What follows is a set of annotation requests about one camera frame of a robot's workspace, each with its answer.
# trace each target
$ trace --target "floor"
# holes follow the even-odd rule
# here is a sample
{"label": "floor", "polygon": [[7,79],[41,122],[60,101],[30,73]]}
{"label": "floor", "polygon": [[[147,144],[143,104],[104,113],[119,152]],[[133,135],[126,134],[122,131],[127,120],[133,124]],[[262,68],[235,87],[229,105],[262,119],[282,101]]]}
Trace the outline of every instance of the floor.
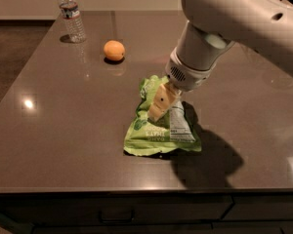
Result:
{"label": "floor", "polygon": [[[0,21],[0,101],[52,23],[52,21]],[[9,233],[0,228],[0,234]]]}

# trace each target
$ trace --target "clear plastic bottle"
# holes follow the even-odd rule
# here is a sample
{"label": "clear plastic bottle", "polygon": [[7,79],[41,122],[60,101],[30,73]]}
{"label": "clear plastic bottle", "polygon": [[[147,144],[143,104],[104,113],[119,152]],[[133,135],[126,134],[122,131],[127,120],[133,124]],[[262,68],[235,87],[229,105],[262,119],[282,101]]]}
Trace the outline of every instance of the clear plastic bottle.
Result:
{"label": "clear plastic bottle", "polygon": [[58,0],[70,41],[81,43],[86,40],[86,33],[76,0]]}

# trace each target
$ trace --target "robotic hand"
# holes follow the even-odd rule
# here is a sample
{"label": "robotic hand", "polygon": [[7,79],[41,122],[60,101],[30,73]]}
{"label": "robotic hand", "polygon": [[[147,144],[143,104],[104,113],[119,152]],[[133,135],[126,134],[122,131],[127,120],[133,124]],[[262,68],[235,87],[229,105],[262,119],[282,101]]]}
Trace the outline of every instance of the robotic hand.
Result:
{"label": "robotic hand", "polygon": [[[157,91],[150,120],[166,113],[178,91],[198,87],[234,42],[293,77],[293,6],[277,0],[182,0],[182,5],[188,22],[165,67],[170,89]],[[168,104],[162,104],[163,94],[170,99]]]}

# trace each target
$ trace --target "green chip bag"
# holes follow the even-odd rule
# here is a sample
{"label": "green chip bag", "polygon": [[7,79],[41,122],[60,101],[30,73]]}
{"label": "green chip bag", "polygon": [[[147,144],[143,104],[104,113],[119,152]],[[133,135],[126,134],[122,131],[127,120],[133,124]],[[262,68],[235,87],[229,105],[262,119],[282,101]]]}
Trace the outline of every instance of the green chip bag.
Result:
{"label": "green chip bag", "polygon": [[147,118],[147,111],[153,102],[158,86],[167,82],[166,76],[158,78],[153,75],[140,84],[142,102],[136,109],[136,118],[125,137],[126,152],[136,156],[149,156],[175,149],[201,151],[200,139],[195,130],[189,126],[184,107],[179,100],[156,123]]}

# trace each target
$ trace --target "drawer handle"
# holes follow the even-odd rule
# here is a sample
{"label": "drawer handle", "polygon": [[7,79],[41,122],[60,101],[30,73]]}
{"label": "drawer handle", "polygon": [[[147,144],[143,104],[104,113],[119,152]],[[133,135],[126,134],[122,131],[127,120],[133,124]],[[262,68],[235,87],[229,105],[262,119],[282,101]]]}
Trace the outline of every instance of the drawer handle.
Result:
{"label": "drawer handle", "polygon": [[103,224],[118,224],[118,223],[129,223],[134,220],[135,211],[130,212],[130,217],[125,219],[104,219],[102,211],[99,211],[99,222]]}

